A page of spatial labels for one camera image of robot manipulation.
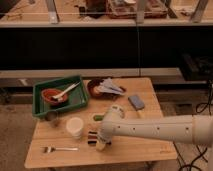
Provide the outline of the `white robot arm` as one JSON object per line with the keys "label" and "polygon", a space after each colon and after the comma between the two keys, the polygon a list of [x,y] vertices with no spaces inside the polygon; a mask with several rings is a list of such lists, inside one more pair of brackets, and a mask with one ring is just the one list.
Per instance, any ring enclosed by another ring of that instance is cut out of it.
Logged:
{"label": "white robot arm", "polygon": [[113,136],[142,137],[213,147],[213,117],[200,115],[125,119],[123,108],[112,105],[98,129],[96,149],[102,151]]}

